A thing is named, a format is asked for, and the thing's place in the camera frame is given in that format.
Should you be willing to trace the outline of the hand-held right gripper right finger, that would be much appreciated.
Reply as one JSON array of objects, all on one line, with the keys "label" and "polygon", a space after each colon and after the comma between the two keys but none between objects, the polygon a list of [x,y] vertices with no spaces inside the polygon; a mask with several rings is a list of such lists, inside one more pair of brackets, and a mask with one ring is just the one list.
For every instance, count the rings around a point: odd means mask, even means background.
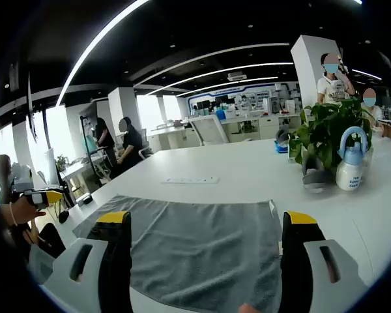
[{"label": "hand-held right gripper right finger", "polygon": [[347,312],[368,290],[353,257],[304,213],[283,214],[281,270],[280,312]]}]

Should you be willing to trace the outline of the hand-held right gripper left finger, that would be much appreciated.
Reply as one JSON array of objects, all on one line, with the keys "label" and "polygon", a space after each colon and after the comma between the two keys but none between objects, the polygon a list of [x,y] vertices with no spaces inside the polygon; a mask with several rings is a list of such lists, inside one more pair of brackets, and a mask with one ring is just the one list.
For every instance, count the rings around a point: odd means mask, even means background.
[{"label": "hand-held right gripper left finger", "polygon": [[38,252],[38,283],[64,312],[131,312],[131,215],[101,216],[58,258]]}]

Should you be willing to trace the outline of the person's left hand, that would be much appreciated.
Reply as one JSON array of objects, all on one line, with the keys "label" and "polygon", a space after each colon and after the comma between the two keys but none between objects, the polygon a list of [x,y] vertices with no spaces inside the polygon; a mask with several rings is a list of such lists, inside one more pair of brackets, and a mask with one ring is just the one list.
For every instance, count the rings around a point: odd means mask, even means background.
[{"label": "person's left hand", "polygon": [[11,225],[25,224],[46,213],[38,211],[36,207],[29,203],[26,196],[20,197],[16,202],[9,204]]}]

